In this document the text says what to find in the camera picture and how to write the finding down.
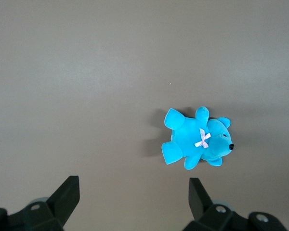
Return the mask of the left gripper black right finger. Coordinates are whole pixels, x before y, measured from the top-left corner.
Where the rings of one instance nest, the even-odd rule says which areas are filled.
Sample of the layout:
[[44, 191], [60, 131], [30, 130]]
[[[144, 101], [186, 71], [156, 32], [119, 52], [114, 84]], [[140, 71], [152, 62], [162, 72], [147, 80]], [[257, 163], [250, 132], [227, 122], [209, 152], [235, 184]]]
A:
[[194, 220], [185, 231], [285, 231], [286, 227], [275, 216], [252, 212], [247, 218], [211, 200], [200, 179], [189, 179], [188, 202]]

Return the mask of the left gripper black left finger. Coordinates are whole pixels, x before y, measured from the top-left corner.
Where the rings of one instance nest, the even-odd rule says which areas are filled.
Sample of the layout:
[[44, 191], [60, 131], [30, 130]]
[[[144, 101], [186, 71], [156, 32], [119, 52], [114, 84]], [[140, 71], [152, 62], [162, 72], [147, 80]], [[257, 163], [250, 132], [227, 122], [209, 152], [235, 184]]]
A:
[[44, 202], [9, 215], [0, 208], [0, 231], [62, 231], [80, 201], [79, 176], [69, 176]]

